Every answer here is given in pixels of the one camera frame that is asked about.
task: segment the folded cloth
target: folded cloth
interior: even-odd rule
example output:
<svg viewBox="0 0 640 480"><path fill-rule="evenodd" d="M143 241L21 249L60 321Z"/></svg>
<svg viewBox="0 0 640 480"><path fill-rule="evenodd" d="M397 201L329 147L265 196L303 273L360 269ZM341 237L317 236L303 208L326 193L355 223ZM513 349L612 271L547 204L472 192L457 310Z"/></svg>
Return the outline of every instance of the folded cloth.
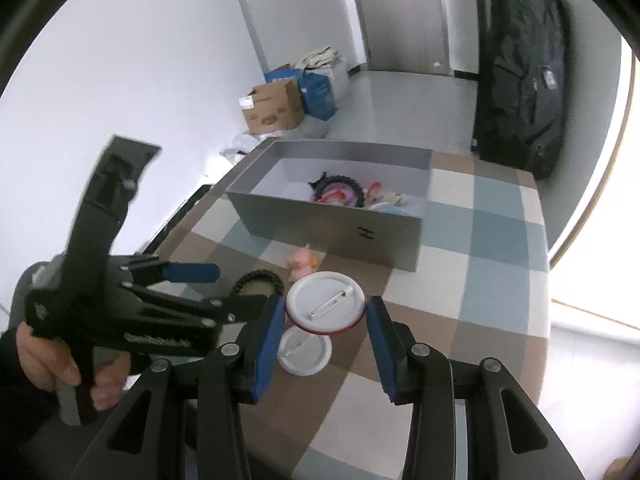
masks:
<svg viewBox="0 0 640 480"><path fill-rule="evenodd" d="M300 70L304 70L306 68L318 68L324 64L331 63L338 56L340 56L340 53L338 53L337 50L331 46L326 46L306 54L305 57L296 63L296 68Z"/></svg>

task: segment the black bag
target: black bag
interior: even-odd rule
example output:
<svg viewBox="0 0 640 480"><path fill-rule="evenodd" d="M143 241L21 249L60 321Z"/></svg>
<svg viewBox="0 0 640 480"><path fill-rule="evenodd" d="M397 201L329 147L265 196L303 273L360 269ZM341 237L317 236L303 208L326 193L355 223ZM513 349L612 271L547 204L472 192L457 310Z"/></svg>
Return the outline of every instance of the black bag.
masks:
<svg viewBox="0 0 640 480"><path fill-rule="evenodd" d="M479 83L482 160L547 178L564 137L566 20L560 0L493 0Z"/></svg>

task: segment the checkered tablecloth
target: checkered tablecloth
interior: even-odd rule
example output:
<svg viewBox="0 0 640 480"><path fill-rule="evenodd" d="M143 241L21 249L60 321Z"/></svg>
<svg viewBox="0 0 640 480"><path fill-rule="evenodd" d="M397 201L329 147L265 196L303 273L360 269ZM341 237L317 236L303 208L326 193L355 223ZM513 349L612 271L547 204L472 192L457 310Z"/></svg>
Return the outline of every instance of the checkered tablecloth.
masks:
<svg viewBox="0 0 640 480"><path fill-rule="evenodd" d="M250 235L224 190L260 152L226 176L174 228L159 255L214 262L222 278L179 286L183 296L226 296L241 275L269 269L287 281L293 246ZM433 152L417 270L318 253L319 270L351 276L381 295L393 320L452 359L500 359L537 400L549 335L545 227L533 177ZM248 450L295 479L396 479L411 406L382 391L362 320L332 336L330 364L300 378L276 366L267 394L242 407Z"/></svg>

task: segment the open box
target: open box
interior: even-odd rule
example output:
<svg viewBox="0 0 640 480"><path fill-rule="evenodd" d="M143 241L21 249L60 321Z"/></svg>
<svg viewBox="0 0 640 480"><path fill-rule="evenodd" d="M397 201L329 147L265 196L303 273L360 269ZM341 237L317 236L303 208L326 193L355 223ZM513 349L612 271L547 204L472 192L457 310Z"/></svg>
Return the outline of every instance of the open box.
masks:
<svg viewBox="0 0 640 480"><path fill-rule="evenodd" d="M256 236L415 270L431 150L343 140L275 140L226 193ZM403 214L311 202L322 172L407 195Z"/></svg>

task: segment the black braided bracelet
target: black braided bracelet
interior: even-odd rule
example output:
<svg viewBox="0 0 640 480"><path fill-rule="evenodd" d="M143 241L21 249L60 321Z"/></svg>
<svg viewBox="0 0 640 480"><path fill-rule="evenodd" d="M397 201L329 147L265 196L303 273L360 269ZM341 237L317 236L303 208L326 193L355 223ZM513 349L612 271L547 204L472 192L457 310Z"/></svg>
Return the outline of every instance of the black braided bracelet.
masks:
<svg viewBox="0 0 640 480"><path fill-rule="evenodd" d="M360 186L360 184L358 184L355 180L348 176L328 176L321 179L320 182L315 182L314 184L316 185L316 187L314 188L315 202L322 198L322 193L324 193L324 190L331 184L344 184L345 186L350 187L353 190L353 193L356 195L355 206L364 207L364 191L362 190L362 186Z"/></svg>
<svg viewBox="0 0 640 480"><path fill-rule="evenodd" d="M284 295L284 283L282 283L280 277L275 272L271 272L270 270L258 269L252 270L251 272L246 273L244 276L241 276L231 288L230 296L237 296L238 294L240 294L240 291L242 291L242 289L251 282L271 283L274 294L277 294L278 296Z"/></svg>

